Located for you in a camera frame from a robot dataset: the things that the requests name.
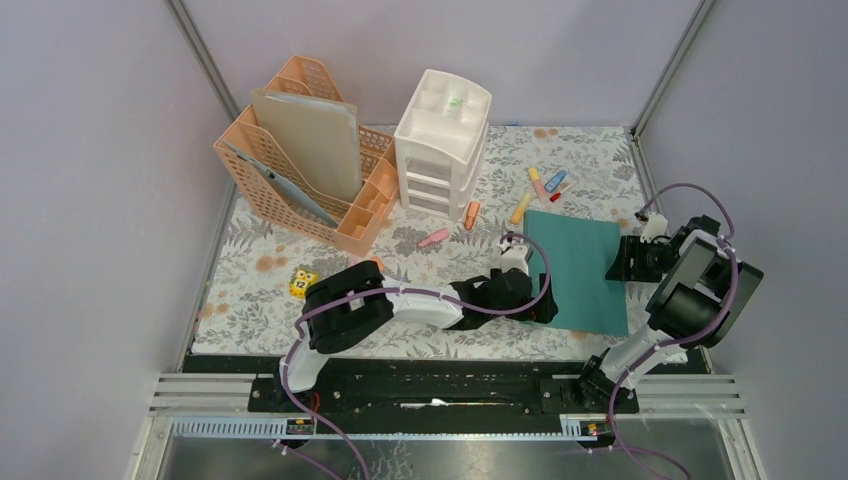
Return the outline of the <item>teal file folder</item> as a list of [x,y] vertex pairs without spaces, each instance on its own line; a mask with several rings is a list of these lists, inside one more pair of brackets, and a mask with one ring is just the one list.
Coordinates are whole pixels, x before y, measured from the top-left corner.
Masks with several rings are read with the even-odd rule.
[[628,335],[625,285],[606,278],[621,238],[617,224],[529,210],[523,233],[549,259],[549,293],[558,308],[550,328]]

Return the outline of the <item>beige file folder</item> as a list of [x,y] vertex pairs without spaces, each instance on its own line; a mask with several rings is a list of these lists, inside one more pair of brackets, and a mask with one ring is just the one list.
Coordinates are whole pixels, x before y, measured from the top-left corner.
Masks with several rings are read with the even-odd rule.
[[251,91],[258,124],[317,192],[351,203],[362,188],[357,107],[268,89]]

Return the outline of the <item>light blue clipboard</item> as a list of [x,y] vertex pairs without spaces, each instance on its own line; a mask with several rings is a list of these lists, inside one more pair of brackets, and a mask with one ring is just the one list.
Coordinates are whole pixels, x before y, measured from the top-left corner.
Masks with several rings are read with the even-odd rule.
[[330,227],[338,226],[338,222],[329,214],[328,211],[321,207],[305,191],[300,189],[293,182],[284,178],[270,167],[266,166],[259,160],[255,159],[254,157],[247,154],[238,147],[232,145],[231,143],[224,141],[223,144],[239,159],[246,163],[249,163],[262,176],[269,180],[270,183],[279,193],[281,193],[286,198],[293,200],[295,204],[302,210],[307,211],[313,217],[319,219]]

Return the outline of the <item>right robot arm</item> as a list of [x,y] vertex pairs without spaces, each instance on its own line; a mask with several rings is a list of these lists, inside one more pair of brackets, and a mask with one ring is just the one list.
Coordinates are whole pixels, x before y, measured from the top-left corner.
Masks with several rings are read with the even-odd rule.
[[764,278],[738,259],[719,235],[720,222],[701,215],[673,235],[659,233],[662,216],[643,216],[639,235],[621,238],[605,277],[654,283],[648,321],[624,343],[591,357],[571,385],[570,400],[583,410],[615,409],[641,377],[669,357],[712,348],[729,332]]

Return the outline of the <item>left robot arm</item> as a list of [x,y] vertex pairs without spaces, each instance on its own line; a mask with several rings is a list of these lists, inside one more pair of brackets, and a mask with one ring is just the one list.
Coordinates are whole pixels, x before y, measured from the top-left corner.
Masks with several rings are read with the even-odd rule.
[[493,269],[436,288],[391,279],[366,261],[309,287],[295,321],[298,339],[280,361],[271,395],[285,410],[301,409],[332,355],[391,322],[467,331],[498,317],[547,325],[558,312],[547,273]]

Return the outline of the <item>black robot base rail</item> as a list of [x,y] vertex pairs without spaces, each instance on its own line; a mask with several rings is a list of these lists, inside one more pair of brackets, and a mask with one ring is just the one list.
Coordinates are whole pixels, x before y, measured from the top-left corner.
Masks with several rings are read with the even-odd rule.
[[296,400],[353,436],[519,436],[561,432],[560,418],[634,414],[634,393],[592,357],[576,361],[332,358]]

